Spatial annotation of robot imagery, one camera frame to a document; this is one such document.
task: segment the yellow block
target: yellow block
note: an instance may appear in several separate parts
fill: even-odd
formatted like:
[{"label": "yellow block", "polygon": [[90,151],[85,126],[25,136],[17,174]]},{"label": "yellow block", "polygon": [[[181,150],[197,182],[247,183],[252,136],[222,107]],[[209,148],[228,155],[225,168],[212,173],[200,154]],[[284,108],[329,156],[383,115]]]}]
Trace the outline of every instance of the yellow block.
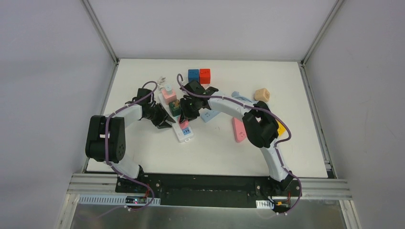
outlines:
[{"label": "yellow block", "polygon": [[277,130],[278,136],[281,136],[286,131],[286,128],[279,121],[277,121],[277,123],[278,123],[278,130]]}]

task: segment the blue cube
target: blue cube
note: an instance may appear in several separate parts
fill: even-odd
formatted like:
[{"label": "blue cube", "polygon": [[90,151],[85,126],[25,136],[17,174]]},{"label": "blue cube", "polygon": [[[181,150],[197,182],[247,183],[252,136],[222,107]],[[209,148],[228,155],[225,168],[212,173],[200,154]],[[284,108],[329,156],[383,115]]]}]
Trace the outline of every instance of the blue cube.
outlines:
[{"label": "blue cube", "polygon": [[199,69],[189,69],[189,82],[192,80],[196,80],[197,82],[200,82],[200,70]]}]

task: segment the tan block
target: tan block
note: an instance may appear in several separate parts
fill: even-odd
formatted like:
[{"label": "tan block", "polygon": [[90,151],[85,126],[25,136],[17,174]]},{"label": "tan block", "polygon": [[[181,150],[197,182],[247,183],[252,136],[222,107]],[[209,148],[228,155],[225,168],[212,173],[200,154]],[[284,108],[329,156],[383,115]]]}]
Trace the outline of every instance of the tan block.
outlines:
[{"label": "tan block", "polygon": [[268,102],[269,99],[270,99],[270,92],[268,92],[268,90],[266,88],[256,90],[255,100]]}]

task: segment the green block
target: green block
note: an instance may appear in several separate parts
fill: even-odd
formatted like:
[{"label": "green block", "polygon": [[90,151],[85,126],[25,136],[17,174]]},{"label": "green block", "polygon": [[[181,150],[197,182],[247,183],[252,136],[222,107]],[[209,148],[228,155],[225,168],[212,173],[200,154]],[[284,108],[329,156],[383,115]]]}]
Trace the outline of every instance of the green block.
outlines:
[{"label": "green block", "polygon": [[170,102],[169,109],[170,109],[171,115],[173,115],[174,117],[180,115],[180,113],[181,113],[180,100],[176,99],[176,100]]}]

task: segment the red cube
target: red cube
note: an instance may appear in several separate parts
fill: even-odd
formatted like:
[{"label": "red cube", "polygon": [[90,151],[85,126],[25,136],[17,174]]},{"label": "red cube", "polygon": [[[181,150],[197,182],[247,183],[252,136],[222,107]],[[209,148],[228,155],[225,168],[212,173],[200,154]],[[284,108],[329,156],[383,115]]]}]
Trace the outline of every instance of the red cube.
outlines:
[{"label": "red cube", "polygon": [[200,69],[200,84],[209,84],[211,82],[211,70],[209,68]]}]

